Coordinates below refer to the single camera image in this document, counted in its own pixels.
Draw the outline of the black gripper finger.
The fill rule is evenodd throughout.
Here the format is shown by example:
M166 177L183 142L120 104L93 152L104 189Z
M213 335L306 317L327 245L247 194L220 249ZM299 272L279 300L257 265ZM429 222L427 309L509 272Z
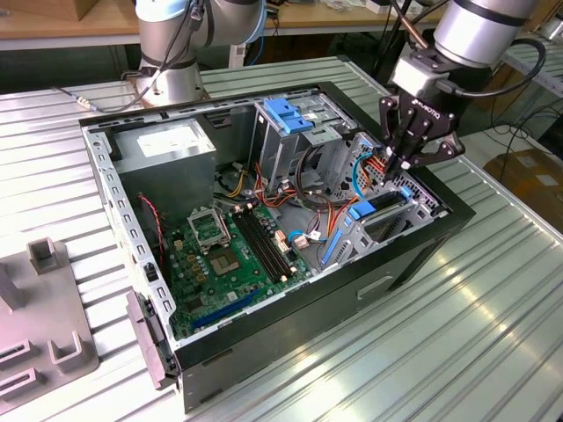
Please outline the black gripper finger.
M379 103L379 114L386 145L384 180L392 180L400 172L404 138L412 120L412 110L401 105L401 96L383 97Z
M465 153L450 121L417 120L402 123L398 129L398 160L402 170L410 170L450 160Z

